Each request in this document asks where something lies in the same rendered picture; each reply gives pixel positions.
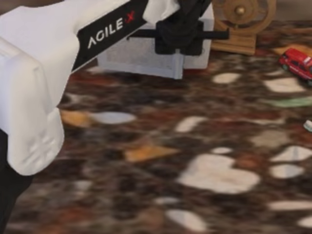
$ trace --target red letter x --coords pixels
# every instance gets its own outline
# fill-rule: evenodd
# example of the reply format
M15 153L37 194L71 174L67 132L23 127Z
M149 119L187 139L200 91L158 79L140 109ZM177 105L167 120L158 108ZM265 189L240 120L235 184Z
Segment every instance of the red letter x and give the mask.
M134 20L134 14L135 11L132 11L131 13L127 14L128 19L126 19L126 23L130 23L131 21Z

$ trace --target patterned tabletop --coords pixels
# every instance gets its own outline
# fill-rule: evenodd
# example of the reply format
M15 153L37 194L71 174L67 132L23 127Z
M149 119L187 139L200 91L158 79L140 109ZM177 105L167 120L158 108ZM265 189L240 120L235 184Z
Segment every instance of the patterned tabletop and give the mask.
M57 160L6 234L310 234L312 91L277 64L312 22L275 22L256 56L213 52L183 80L71 76Z

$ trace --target red toy car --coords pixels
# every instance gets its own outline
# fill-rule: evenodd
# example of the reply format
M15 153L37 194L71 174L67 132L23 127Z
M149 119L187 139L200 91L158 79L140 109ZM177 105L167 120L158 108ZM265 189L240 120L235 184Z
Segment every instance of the red toy car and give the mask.
M284 70L300 76L312 85L312 58L310 56L294 48L289 48L278 62Z

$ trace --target white robotic arm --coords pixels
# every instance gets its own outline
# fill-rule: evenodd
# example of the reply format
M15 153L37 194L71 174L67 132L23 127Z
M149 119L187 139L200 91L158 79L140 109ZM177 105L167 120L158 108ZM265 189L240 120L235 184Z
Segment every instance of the white robotic arm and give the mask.
M0 129L23 176L46 168L63 140L59 104L68 77L99 53L179 9L176 0L66 0L0 17Z

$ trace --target white box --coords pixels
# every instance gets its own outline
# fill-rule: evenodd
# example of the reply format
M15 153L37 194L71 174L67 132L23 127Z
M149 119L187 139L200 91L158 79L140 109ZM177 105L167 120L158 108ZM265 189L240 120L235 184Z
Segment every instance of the white box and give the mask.
M206 10L201 21L204 30L214 29L214 13L212 5ZM146 24L141 29L154 29ZM123 39L97 58L102 69L116 72L137 73L151 76L181 79L183 69L205 69L208 66L211 40L204 40L203 53L200 56L157 55L154 39Z

